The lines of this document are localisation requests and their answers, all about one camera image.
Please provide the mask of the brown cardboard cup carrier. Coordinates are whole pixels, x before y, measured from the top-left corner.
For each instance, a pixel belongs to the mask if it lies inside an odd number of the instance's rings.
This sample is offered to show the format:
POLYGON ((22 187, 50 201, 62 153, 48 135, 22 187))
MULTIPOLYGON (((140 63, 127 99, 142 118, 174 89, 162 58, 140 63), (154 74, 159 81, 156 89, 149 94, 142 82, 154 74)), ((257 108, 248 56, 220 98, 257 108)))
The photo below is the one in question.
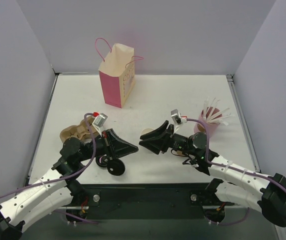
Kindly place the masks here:
POLYGON ((98 131, 92 126, 94 119, 95 118, 90 115, 86 118, 86 121, 83 119, 79 125, 71 125, 63 129, 59 135, 61 142, 64 143, 67 139, 70 138, 76 138, 82 142, 91 139, 92 135, 89 132, 86 122, 90 125, 90 129, 92 130, 94 138, 98 137, 98 131))

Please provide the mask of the pink paper gift bag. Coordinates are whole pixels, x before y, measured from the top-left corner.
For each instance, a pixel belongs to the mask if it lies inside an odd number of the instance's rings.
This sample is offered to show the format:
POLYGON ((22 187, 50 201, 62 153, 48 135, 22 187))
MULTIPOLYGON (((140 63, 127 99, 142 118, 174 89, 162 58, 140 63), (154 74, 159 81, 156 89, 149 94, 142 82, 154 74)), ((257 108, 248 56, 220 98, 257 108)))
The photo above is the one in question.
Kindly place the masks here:
POLYGON ((113 46, 108 44, 109 51, 103 56, 98 48, 99 40, 105 39, 99 37, 94 44, 95 50, 102 58, 98 73, 104 102, 123 108, 136 84, 135 63, 144 58, 135 55, 133 47, 121 43, 115 43, 113 46))

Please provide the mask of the black plastic cup lid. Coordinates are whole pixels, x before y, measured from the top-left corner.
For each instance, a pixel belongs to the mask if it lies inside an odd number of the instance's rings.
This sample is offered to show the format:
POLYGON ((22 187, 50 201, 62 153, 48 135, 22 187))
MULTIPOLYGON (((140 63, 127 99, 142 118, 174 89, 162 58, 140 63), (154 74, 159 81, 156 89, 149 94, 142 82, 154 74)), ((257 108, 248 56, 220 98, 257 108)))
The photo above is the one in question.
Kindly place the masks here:
POLYGON ((106 155, 97 156, 95 158, 96 164, 101 168, 106 168, 109 162, 109 158, 106 155))

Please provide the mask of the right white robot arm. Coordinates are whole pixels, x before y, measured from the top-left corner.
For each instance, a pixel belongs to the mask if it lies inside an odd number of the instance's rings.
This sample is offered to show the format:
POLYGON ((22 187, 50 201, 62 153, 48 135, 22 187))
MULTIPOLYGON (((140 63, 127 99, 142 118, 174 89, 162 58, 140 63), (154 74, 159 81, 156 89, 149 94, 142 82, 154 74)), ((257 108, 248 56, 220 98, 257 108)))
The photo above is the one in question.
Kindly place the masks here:
POLYGON ((179 151, 197 171, 212 176, 215 186, 204 192, 208 203, 235 203, 262 213, 276 226, 286 227, 286 177, 282 174, 271 176, 237 165, 211 151, 205 133, 186 137, 177 134, 175 125, 168 121, 141 135, 139 145, 156 155, 179 151))

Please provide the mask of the brown paper cup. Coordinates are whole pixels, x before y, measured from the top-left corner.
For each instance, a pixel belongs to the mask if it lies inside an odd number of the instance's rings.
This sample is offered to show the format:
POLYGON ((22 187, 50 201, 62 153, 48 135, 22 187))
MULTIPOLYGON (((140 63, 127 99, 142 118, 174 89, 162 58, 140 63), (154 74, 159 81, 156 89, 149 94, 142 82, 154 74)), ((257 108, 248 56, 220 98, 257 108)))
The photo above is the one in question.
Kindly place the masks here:
POLYGON ((147 135, 148 138, 154 134, 154 129, 153 128, 145 128, 142 130, 141 135, 147 135))
POLYGON ((182 151, 176 151, 176 155, 181 156, 181 157, 186 157, 187 155, 183 153, 182 151))

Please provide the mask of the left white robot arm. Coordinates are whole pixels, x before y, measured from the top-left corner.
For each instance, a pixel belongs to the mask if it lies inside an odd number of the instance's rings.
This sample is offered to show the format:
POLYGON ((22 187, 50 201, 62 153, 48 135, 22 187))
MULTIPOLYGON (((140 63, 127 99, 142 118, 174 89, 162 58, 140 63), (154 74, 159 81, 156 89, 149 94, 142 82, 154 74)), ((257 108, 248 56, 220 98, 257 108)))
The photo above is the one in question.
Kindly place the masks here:
POLYGON ((103 131, 92 142, 70 137, 63 143, 61 157, 39 180, 26 186, 11 199, 0 203, 0 240, 18 240, 33 223, 52 211, 85 199, 85 189, 77 178, 85 170, 83 161, 105 157, 115 165, 113 174, 125 172, 122 157, 136 153, 138 147, 119 138, 113 129, 103 131))

